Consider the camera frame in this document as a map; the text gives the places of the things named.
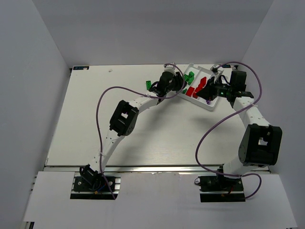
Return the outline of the green long lego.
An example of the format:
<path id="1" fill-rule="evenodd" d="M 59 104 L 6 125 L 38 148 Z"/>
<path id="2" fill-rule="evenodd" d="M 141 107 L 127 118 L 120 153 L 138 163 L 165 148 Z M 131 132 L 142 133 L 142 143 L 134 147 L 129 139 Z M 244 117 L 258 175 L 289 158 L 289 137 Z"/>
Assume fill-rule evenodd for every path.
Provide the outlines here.
<path id="1" fill-rule="evenodd" d="M 151 81 L 146 81 L 145 83 L 146 83 L 146 89 L 149 90 L 152 86 Z"/>
<path id="2" fill-rule="evenodd" d="M 184 79 L 185 79 L 187 85 L 191 85 L 194 78 L 192 76 L 184 75 Z"/>

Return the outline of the green long lego top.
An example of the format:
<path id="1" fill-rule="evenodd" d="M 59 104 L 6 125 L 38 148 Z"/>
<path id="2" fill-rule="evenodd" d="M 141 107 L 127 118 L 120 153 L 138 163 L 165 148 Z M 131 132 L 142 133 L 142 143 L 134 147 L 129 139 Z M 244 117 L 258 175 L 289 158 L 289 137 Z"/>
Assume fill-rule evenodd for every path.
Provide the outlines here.
<path id="1" fill-rule="evenodd" d="M 149 90 L 152 86 L 151 81 L 146 81 L 145 83 L 146 83 L 146 89 Z"/>

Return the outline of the red rectangular lego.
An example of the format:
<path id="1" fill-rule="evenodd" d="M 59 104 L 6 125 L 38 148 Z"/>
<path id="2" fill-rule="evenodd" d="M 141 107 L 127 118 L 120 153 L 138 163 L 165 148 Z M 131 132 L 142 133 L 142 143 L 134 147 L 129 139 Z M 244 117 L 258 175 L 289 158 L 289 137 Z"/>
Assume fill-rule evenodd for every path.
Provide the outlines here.
<path id="1" fill-rule="evenodd" d="M 198 89 L 201 90 L 205 87 L 206 85 L 206 81 L 207 81 L 207 77 L 203 77 L 201 80 L 200 80 L 200 83 L 198 84 Z"/>

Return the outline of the small red lego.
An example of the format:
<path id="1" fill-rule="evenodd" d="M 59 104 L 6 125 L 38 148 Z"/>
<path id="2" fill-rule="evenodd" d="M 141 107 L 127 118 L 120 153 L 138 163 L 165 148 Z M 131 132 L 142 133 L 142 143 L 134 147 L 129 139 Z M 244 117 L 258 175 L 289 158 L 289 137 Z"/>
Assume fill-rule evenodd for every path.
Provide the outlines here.
<path id="1" fill-rule="evenodd" d="M 189 87 L 188 90 L 186 91 L 185 95 L 188 97 L 192 97 L 194 91 L 195 91 L 195 88 Z"/>

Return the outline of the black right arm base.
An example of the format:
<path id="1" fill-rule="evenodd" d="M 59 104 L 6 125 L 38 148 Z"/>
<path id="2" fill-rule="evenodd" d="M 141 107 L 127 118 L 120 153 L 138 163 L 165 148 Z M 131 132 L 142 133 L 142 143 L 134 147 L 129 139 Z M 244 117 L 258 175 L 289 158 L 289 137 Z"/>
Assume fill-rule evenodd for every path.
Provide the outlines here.
<path id="1" fill-rule="evenodd" d="M 199 176 L 194 184 L 200 188 L 202 203 L 245 202 L 241 178 L 228 178 L 223 175 Z"/>

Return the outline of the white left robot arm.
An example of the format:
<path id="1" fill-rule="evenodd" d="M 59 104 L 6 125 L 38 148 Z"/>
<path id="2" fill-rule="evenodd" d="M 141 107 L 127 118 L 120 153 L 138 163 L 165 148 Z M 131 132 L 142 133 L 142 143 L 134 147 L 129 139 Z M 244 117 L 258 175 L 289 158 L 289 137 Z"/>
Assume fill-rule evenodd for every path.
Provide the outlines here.
<path id="1" fill-rule="evenodd" d="M 90 165 L 80 167 L 80 175 L 91 187 L 91 189 L 96 190 L 101 185 L 103 171 L 108 160 L 110 159 L 117 145 L 126 136 L 132 133 L 135 128 L 138 115 L 150 107 L 158 105 L 165 99 L 171 99 L 177 96 L 184 89 L 186 84 L 187 82 L 185 81 L 181 70 L 176 72 L 173 68 L 166 67 L 160 79 L 154 82 L 150 89 L 144 94 L 122 86 L 110 87 L 101 94 L 98 100 L 95 115 L 100 140 L 100 151 L 94 158 L 94 169 L 90 168 Z M 121 100 L 118 103 L 110 119 L 109 131 L 105 137 L 105 142 L 103 142 L 98 112 L 103 96 L 111 89 L 123 89 L 135 93 L 140 97 L 129 102 Z"/>

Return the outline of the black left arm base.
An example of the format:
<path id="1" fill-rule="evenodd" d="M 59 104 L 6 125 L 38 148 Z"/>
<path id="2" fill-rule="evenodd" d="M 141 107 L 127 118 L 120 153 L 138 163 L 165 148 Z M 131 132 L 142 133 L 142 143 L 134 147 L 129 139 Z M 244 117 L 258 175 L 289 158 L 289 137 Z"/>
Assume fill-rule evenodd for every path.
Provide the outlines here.
<path id="1" fill-rule="evenodd" d="M 80 175 L 75 176 L 70 199 L 74 200 L 115 200 L 119 194 L 121 178 L 114 176 L 106 177 L 110 189 L 103 177 L 99 178 L 97 183 L 91 186 L 83 177 Z"/>

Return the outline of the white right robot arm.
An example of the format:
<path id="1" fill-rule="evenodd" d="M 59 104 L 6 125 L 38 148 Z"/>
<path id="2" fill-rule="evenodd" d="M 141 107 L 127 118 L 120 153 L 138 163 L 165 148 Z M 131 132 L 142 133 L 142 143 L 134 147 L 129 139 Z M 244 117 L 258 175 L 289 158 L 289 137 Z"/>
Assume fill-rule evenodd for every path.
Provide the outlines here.
<path id="1" fill-rule="evenodd" d="M 220 166 L 216 174 L 237 179 L 258 167 L 273 166 L 277 163 L 282 134 L 280 127 L 271 125 L 256 106 L 257 101 L 246 90 L 246 72 L 232 71 L 229 83 L 221 77 L 211 77 L 197 96 L 208 101 L 216 97 L 226 98 L 239 115 L 245 133 L 238 147 L 237 156 Z"/>

